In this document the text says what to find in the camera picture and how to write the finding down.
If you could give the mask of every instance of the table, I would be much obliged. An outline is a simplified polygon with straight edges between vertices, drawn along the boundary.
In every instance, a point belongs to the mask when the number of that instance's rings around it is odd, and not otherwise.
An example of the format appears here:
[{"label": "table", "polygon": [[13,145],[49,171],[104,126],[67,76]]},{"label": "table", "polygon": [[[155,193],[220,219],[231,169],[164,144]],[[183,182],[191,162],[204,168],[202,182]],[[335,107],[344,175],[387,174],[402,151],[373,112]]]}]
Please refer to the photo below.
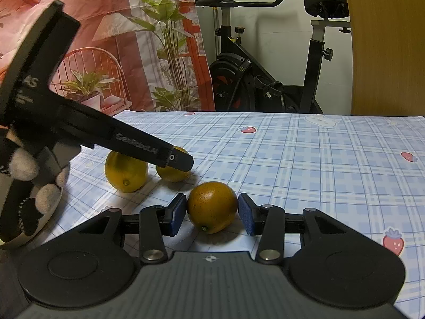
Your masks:
[{"label": "table", "polygon": [[[410,318],[425,314],[425,118],[131,111],[116,118],[186,149],[195,160],[193,174],[169,184],[150,165],[147,183],[124,194],[105,178],[109,150],[83,148],[71,162],[58,209],[29,248],[107,208],[138,213],[167,205],[177,193],[188,195],[200,183],[221,181],[257,204],[288,213],[320,209],[380,244],[386,231],[398,230],[407,273],[396,306]],[[258,242],[239,218],[224,231],[205,235],[186,217],[176,237],[164,237],[169,253],[248,250],[254,255]],[[285,244],[289,257],[300,248],[299,236],[288,235]],[[138,255],[136,235],[126,238],[125,249]]]}]

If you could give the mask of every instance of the orange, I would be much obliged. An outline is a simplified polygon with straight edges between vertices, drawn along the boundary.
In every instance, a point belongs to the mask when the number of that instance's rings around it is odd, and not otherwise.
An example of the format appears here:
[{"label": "orange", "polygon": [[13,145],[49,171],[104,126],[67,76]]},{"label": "orange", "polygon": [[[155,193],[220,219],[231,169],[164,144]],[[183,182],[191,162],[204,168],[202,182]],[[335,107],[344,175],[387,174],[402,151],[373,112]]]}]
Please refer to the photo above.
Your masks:
[{"label": "orange", "polygon": [[192,223],[207,234],[226,228],[235,219],[237,197],[222,182],[205,182],[196,186],[188,198],[188,215]]},{"label": "orange", "polygon": [[[188,153],[185,149],[179,146],[175,146],[174,148],[184,153]],[[168,182],[183,181],[184,179],[187,179],[190,175],[190,171],[181,171],[175,168],[171,168],[169,166],[162,168],[162,167],[158,167],[158,165],[156,166],[156,172],[158,173],[161,179]]]},{"label": "orange", "polygon": [[146,182],[147,163],[111,151],[106,158],[105,175],[112,187],[120,192],[135,192]]}]

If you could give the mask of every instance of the bike seat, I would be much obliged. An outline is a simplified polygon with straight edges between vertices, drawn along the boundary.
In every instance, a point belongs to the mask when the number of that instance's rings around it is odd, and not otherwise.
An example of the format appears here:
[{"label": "bike seat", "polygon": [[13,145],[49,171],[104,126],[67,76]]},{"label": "bike seat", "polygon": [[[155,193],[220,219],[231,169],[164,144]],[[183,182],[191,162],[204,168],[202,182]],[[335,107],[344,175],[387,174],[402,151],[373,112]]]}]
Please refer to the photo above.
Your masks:
[{"label": "bike seat", "polygon": [[339,19],[350,16],[347,0],[304,0],[304,7],[314,17]]}]

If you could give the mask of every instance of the wooden door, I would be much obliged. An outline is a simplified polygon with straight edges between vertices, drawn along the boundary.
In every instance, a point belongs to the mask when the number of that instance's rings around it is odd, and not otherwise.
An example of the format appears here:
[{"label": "wooden door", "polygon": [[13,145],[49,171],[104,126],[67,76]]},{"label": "wooden door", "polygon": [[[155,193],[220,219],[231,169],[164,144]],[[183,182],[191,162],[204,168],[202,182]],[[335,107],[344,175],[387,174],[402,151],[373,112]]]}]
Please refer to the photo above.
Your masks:
[{"label": "wooden door", "polygon": [[348,0],[353,115],[425,115],[425,0]]}]

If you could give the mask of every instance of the exercise bike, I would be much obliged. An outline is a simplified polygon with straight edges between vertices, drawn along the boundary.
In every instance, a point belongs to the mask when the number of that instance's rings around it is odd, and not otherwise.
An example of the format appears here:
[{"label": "exercise bike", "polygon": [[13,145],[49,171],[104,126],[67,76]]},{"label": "exercise bike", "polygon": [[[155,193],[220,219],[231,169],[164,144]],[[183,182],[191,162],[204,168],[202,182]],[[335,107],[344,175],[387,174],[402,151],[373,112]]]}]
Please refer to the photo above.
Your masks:
[{"label": "exercise bike", "polygon": [[196,6],[220,7],[222,25],[215,30],[220,36],[221,52],[210,65],[216,111],[257,111],[279,113],[323,114],[315,100],[323,57],[331,61],[332,49],[325,49],[326,27],[339,27],[350,33],[349,22],[329,19],[349,16],[347,0],[304,0],[307,13],[323,20],[312,20],[307,68],[303,86],[283,85],[275,80],[241,45],[244,27],[235,27],[231,35],[230,10],[234,7],[275,7],[274,2],[237,2],[234,0],[196,0]]}]

